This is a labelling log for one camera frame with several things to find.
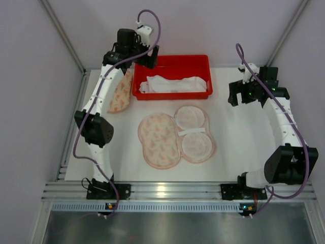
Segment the pink floral laundry bag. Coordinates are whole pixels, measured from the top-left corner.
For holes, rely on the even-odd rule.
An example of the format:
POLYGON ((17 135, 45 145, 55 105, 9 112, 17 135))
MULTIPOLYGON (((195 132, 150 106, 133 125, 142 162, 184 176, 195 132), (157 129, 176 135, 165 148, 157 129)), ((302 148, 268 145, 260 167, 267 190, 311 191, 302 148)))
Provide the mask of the pink floral laundry bag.
POLYGON ((175 167, 182 159, 192 164, 203 163, 217 148, 208 113, 194 105, 178 108, 174 116, 153 113, 143 118, 138 138, 145 162, 161 170, 175 167))
POLYGON ((107 113, 122 112, 130 105, 132 85, 133 71, 128 69, 114 92, 114 96, 109 104, 107 113))

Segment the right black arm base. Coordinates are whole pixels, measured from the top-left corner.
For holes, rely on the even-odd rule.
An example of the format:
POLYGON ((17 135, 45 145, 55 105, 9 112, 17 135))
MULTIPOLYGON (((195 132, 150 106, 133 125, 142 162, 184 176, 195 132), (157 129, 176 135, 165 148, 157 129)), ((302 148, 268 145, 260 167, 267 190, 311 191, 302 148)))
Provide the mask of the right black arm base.
POLYGON ((227 201, 256 201, 267 200, 268 196, 265 189, 248 188, 239 184, 221 184, 222 200, 227 201))

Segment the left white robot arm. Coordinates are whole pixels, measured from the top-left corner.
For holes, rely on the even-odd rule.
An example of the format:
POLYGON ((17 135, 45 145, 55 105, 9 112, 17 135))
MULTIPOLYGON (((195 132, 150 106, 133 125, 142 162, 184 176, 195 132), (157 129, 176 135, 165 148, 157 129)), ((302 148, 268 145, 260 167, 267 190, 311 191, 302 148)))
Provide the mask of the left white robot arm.
POLYGON ((74 119, 78 127, 77 137, 83 137, 90 156, 84 159, 93 162, 93 179, 109 184, 114 175, 109 162, 109 143, 114 127, 105 119, 119 82, 133 63, 153 69, 157 64, 159 47, 150 46, 153 29, 140 25, 136 30, 121 28, 112 50, 104 57, 101 74, 89 101, 82 110, 76 111, 74 119))

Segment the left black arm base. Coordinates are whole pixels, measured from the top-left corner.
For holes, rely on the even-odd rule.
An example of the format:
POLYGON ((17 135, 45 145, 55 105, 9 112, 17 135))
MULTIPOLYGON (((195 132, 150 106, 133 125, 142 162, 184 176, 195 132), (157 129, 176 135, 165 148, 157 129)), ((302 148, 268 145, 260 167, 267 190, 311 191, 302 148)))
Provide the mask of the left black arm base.
MULTIPOLYGON (((131 195, 131 184, 114 185, 120 200, 127 200, 131 195)), ((95 181, 88 186, 87 200, 117 200, 117 194, 108 182, 95 181)))

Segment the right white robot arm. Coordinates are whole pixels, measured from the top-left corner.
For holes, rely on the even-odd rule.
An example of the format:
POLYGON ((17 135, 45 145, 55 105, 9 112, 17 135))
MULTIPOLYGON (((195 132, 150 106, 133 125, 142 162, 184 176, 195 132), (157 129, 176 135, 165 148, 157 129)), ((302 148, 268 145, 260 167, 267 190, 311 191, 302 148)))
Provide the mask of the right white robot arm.
POLYGON ((249 188, 264 188, 268 184, 302 185, 305 175, 310 175, 318 151, 299 139, 297 124, 290 108, 290 96, 285 87, 279 87, 277 67, 260 67, 250 63, 239 66, 243 78, 229 84, 228 102, 238 105, 258 101, 265 112, 275 139, 275 151, 264 166, 238 177, 249 188))

